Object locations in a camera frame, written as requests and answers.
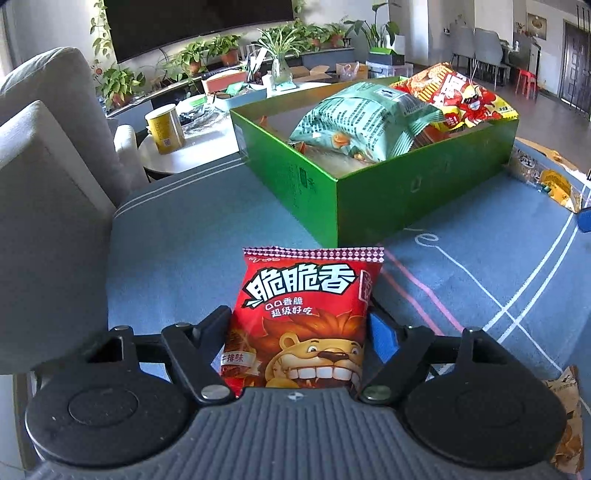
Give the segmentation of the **large red noodle snack bag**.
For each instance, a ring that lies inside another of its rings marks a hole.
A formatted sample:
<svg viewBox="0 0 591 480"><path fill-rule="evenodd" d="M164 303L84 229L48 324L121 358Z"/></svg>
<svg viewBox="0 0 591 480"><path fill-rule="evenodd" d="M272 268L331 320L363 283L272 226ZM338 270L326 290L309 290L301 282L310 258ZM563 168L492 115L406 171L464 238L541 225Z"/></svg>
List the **large red noodle snack bag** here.
<svg viewBox="0 0 591 480"><path fill-rule="evenodd" d="M437 107L444 120L435 127L443 133L473 128L482 122L519 118L518 112L494 91L474 83L448 63L431 66L390 87Z"/></svg>

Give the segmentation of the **glass vase with plant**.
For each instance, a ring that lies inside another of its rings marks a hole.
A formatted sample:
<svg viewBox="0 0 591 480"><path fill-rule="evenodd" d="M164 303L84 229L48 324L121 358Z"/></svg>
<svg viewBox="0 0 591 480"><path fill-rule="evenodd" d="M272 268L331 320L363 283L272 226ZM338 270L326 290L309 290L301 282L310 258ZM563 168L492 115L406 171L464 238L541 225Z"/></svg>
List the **glass vase with plant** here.
<svg viewBox="0 0 591 480"><path fill-rule="evenodd" d="M276 26L259 30L257 42L271 57L271 86L274 91L294 87L293 74L287 65L287 55L301 53L300 40L293 26Z"/></svg>

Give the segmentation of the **dark clear snack packet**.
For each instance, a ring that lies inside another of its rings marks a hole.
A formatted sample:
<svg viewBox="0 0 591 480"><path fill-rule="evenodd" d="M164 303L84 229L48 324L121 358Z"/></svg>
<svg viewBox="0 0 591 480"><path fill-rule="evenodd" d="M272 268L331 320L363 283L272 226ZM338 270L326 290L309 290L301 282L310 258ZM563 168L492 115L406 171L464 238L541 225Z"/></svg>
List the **dark clear snack packet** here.
<svg viewBox="0 0 591 480"><path fill-rule="evenodd" d="M546 167L519 148L512 149L506 169L510 175L527 185L538 190L545 188L542 173Z"/></svg>

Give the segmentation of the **black television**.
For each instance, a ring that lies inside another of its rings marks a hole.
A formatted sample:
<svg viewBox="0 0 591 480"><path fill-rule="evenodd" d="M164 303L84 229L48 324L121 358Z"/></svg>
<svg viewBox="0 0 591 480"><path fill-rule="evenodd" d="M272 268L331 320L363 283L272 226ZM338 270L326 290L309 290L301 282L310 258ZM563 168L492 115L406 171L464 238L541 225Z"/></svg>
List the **black television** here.
<svg viewBox="0 0 591 480"><path fill-rule="evenodd" d="M293 3L284 0L112 0L105 8L119 61L193 37L294 19Z"/></svg>

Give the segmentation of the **grey sofa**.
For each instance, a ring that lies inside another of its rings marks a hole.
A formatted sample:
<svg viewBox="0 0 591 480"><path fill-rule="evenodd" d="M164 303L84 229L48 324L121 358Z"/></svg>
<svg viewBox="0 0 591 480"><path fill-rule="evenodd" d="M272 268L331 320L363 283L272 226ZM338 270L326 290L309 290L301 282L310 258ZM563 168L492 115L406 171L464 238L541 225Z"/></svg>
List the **grey sofa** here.
<svg viewBox="0 0 591 480"><path fill-rule="evenodd" d="M134 131L114 127L72 47L1 83L1 371L65 357L107 327L112 218L147 185Z"/></svg>

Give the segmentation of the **white round coffee table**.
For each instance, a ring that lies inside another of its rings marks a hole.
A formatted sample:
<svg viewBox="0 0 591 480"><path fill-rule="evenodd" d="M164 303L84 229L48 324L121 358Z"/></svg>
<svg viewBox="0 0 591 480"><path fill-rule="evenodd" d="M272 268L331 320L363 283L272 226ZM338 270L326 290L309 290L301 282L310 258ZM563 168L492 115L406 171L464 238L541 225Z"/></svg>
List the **white round coffee table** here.
<svg viewBox="0 0 591 480"><path fill-rule="evenodd" d="M201 166L224 157L235 158L238 140L229 115L233 103L238 106L266 100L267 89L256 85L252 92L235 98L208 101L197 109L197 126L184 125L184 145L175 151L161 154L151 134L138 147L142 166L153 178L160 178Z"/></svg>

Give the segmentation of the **yellow tin can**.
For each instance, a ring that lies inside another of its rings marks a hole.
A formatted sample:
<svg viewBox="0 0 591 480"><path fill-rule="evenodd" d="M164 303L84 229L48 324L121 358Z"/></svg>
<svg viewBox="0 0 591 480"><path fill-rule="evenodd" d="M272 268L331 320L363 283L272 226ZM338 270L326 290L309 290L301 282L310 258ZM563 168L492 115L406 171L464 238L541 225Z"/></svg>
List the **yellow tin can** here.
<svg viewBox="0 0 591 480"><path fill-rule="evenodd" d="M174 104L156 108L144 118L160 155L169 154L184 146L184 132Z"/></svg>

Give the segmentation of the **green snack bag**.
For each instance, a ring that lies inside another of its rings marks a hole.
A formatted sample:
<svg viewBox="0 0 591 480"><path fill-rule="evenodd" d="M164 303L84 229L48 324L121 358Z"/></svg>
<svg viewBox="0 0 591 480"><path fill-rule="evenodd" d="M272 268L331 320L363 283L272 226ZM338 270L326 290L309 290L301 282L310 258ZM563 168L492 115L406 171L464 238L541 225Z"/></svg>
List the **green snack bag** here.
<svg viewBox="0 0 591 480"><path fill-rule="evenodd" d="M290 141L383 162L407 154L422 131L443 121L439 108L409 93L359 82L305 113Z"/></svg>

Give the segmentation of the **red plastic stool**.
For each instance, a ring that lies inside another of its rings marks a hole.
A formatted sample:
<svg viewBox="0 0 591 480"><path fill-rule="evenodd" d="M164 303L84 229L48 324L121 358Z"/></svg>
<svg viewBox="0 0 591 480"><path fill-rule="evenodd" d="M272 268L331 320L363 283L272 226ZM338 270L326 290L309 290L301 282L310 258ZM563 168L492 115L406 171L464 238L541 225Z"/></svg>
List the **red plastic stool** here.
<svg viewBox="0 0 591 480"><path fill-rule="evenodd" d="M527 99L536 100L538 97L537 76L529 70L519 69L515 93L521 94Z"/></svg>

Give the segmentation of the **red lion snack bag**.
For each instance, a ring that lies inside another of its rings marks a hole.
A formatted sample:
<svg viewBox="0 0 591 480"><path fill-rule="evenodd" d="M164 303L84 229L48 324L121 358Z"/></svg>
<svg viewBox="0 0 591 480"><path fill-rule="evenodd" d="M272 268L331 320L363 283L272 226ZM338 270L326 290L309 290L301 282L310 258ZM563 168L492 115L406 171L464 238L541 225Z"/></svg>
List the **red lion snack bag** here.
<svg viewBox="0 0 591 480"><path fill-rule="evenodd" d="M221 354L235 395L247 387L359 391L380 246L249 247Z"/></svg>

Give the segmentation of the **yellow snack packet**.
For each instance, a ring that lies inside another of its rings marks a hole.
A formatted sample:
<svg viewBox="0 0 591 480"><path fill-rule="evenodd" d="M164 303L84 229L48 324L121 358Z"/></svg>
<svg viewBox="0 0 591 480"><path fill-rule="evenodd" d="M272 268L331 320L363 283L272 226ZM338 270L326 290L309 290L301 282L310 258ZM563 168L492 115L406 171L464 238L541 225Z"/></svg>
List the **yellow snack packet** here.
<svg viewBox="0 0 591 480"><path fill-rule="evenodd" d="M560 206L577 214L582 207L582 194L558 171L545 169L540 174L539 183L548 196Z"/></svg>

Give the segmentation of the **potted green plant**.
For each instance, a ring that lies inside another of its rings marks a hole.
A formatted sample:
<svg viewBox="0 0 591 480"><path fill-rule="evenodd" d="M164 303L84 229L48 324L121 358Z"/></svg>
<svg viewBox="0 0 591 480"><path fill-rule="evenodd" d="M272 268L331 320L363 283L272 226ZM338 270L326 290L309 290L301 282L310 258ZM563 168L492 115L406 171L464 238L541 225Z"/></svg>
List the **potted green plant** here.
<svg viewBox="0 0 591 480"><path fill-rule="evenodd" d="M127 105L145 84L145 76L141 72L135 73L118 65L108 69L97 67L94 75L97 81L96 92L108 108Z"/></svg>

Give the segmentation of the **green cardboard box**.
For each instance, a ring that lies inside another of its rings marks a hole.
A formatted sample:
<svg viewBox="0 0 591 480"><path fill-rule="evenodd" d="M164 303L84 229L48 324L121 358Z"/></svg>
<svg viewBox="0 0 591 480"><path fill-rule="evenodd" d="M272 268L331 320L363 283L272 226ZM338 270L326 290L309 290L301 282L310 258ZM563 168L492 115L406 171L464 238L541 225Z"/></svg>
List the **green cardboard box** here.
<svg viewBox="0 0 591 480"><path fill-rule="evenodd" d="M232 109L245 163L324 247L383 241L497 175L515 119L490 120L441 142L335 178L288 145L304 113L344 89L319 84Z"/></svg>

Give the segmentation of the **open cardboard box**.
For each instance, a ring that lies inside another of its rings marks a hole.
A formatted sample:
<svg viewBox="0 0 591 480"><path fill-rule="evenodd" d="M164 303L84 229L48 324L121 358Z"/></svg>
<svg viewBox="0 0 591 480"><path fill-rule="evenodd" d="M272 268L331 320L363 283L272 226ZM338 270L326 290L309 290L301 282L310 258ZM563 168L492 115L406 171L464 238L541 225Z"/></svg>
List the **open cardboard box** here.
<svg viewBox="0 0 591 480"><path fill-rule="evenodd" d="M325 82L332 79L328 73L328 65L318 65L308 69L306 66L294 66L290 68L294 83L302 84L307 82Z"/></svg>

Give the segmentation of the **grey dining chair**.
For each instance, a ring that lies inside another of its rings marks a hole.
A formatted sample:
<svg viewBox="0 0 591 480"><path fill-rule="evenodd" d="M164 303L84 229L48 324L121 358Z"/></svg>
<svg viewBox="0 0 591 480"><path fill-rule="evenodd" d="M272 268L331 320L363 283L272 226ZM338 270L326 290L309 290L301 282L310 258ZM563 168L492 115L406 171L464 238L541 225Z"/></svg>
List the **grey dining chair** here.
<svg viewBox="0 0 591 480"><path fill-rule="evenodd" d="M475 58L472 76L480 67L493 68L493 84L505 85L508 80L509 66L504 62L504 50L499 35L492 30L476 28L474 30Z"/></svg>

